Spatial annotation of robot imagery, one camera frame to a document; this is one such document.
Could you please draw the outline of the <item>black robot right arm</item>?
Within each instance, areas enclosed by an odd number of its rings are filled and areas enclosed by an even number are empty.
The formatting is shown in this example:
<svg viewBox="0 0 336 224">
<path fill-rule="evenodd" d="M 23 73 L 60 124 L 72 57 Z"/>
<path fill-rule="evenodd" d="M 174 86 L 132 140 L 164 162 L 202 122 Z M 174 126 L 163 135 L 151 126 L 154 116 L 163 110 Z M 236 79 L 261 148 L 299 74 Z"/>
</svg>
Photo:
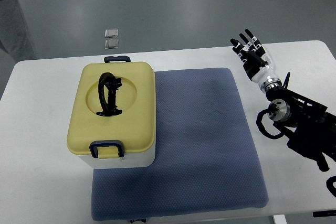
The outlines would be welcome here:
<svg viewBox="0 0 336 224">
<path fill-rule="evenodd" d="M 267 138 L 288 138 L 287 146 L 314 160 L 322 172 L 329 170 L 325 156 L 335 160 L 335 115 L 321 103 L 288 89 L 290 73 L 284 83 L 266 86 L 268 108 L 256 118 L 259 131 Z"/>
</svg>

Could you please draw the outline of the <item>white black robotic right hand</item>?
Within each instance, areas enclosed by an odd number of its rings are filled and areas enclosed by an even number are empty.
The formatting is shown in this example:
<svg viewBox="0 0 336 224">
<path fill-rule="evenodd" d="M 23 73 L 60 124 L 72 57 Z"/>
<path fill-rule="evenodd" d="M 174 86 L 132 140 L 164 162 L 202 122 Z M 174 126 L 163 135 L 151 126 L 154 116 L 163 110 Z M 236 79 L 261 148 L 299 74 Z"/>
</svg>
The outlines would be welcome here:
<svg viewBox="0 0 336 224">
<path fill-rule="evenodd" d="M 232 38 L 230 42 L 249 80 L 258 84 L 263 93 L 281 86 L 281 80 L 275 73 L 275 63 L 260 40 L 249 29 L 239 36 L 240 40 Z"/>
</svg>

